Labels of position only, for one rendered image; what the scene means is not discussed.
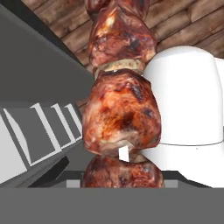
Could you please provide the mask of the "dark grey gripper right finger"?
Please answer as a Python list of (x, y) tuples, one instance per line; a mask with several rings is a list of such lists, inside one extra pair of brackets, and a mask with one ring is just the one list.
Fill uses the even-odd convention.
[(207, 188), (207, 185), (186, 179), (178, 171), (162, 171), (166, 188)]

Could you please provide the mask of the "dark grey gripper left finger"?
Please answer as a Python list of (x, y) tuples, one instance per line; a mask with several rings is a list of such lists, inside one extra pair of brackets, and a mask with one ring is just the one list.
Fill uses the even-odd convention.
[(63, 171), (55, 180), (34, 183), (31, 188), (80, 188), (83, 174), (83, 171)]

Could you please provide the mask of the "brown grilled kebab skewer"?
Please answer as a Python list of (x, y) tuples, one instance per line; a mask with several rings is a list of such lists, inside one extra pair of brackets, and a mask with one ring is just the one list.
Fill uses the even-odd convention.
[(82, 116), (85, 148), (94, 153), (85, 187), (156, 187), (162, 172), (141, 150), (158, 145), (161, 116), (143, 71), (157, 41), (144, 19), (150, 0), (85, 0), (93, 19), (88, 47), (94, 85)]

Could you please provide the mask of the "grey freezer door with shelves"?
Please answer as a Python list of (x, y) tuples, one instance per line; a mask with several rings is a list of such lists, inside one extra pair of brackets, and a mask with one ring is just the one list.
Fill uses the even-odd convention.
[(0, 187), (56, 179), (81, 139), (81, 112), (72, 103), (0, 101)]

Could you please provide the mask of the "white round object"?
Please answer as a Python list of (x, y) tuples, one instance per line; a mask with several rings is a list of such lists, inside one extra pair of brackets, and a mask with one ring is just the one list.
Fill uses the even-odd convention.
[(161, 139), (143, 154), (162, 171), (224, 188), (224, 98), (217, 59), (193, 46), (159, 52), (145, 68), (161, 115)]

